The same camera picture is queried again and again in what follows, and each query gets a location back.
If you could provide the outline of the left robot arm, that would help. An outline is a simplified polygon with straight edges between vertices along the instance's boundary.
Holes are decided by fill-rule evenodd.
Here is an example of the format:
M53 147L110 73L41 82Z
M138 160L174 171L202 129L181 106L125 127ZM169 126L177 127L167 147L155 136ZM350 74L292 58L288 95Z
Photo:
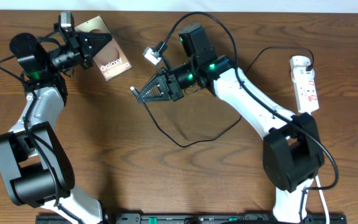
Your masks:
M23 71L18 76L27 103L18 122L0 135L0 174L15 205L54 211L70 223L114 223L103 204L75 183L73 167L55 126L67 103L66 77L88 69L111 40L109 32L78 32L73 23L54 25L62 39L17 34L9 48Z

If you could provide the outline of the Galaxy smartphone bronze screen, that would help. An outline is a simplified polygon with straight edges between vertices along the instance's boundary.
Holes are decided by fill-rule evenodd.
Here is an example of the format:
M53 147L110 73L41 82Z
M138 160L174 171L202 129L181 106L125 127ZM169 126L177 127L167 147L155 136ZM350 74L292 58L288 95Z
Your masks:
M108 82L123 75L133 68L122 47L112 35L107 24L101 16L94 17L80 25L75 26L77 32L90 32L92 34L109 34L111 40L93 57L93 62Z

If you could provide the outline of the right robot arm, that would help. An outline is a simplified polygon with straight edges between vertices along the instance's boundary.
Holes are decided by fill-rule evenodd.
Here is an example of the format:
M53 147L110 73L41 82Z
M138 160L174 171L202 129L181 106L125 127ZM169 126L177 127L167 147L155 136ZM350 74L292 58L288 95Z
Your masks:
M303 223L307 191L324 164L315 120L309 113L296 115L276 104L233 60L218 57L201 24L187 26L178 35L189 61L161 68L141 91L132 87L137 101L177 101L186 88L198 85L228 103L263 140L264 171L276 186L275 219Z

